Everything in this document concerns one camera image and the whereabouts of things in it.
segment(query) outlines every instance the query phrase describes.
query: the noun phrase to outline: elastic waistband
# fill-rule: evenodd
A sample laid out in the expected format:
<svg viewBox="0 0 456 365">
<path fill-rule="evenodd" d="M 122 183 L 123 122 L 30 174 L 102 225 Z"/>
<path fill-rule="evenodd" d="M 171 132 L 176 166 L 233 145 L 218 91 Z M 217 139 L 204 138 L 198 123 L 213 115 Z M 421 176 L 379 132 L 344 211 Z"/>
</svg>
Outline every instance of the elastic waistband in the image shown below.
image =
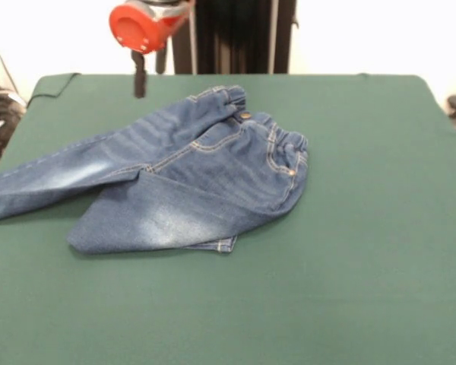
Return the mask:
<svg viewBox="0 0 456 365">
<path fill-rule="evenodd" d="M 274 119 L 267 113 L 238 112 L 235 118 L 240 122 L 254 122 L 258 133 L 263 135 L 270 143 L 277 146 L 292 145 L 297 151 L 307 152 L 308 141 L 304 135 L 298 132 L 288 132 L 277 125 Z"/>
</svg>

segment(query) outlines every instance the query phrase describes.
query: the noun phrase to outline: green cloth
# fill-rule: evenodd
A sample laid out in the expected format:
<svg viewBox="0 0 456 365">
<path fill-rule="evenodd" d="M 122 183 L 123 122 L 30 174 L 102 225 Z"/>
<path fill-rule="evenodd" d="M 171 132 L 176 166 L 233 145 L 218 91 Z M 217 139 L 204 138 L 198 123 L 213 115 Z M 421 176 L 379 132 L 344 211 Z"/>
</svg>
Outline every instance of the green cloth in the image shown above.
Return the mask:
<svg viewBox="0 0 456 365">
<path fill-rule="evenodd" d="M 417 77 L 47 77 L 0 170 L 218 84 L 308 137 L 295 210 L 230 255 L 79 255 L 97 192 L 1 221 L 0 364 L 456 365 L 456 131 Z"/>
</svg>

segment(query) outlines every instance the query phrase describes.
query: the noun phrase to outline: white wall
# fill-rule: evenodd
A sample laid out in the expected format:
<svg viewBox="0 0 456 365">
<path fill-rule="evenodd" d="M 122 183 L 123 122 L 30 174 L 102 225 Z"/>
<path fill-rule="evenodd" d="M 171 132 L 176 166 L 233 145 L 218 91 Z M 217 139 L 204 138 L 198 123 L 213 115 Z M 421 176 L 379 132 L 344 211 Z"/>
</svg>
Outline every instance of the white wall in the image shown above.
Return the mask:
<svg viewBox="0 0 456 365">
<path fill-rule="evenodd" d="M 298 1 L 290 71 L 413 74 L 456 93 L 456 0 Z"/>
<path fill-rule="evenodd" d="M 0 1 L 0 52 L 23 97 L 42 75 L 131 73 L 128 50 L 108 26 L 121 1 Z M 415 74 L 443 106 L 456 93 L 456 0 L 298 1 L 291 73 Z M 147 67 L 154 73 L 153 56 Z M 10 86 L 3 73 L 1 80 Z"/>
</svg>

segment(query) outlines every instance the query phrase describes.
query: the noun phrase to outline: faded denim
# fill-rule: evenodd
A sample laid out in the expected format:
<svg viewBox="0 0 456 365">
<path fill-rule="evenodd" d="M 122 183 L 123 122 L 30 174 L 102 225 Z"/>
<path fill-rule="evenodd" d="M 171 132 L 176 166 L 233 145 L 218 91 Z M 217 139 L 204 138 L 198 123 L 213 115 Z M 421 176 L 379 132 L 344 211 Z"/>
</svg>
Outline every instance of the faded denim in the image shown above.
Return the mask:
<svg viewBox="0 0 456 365">
<path fill-rule="evenodd" d="M 231 252 L 294 207 L 307 158 L 306 138 L 247 112 L 241 87 L 215 87 L 1 173 L 0 219 L 105 186 L 68 235 L 78 251 Z"/>
</svg>

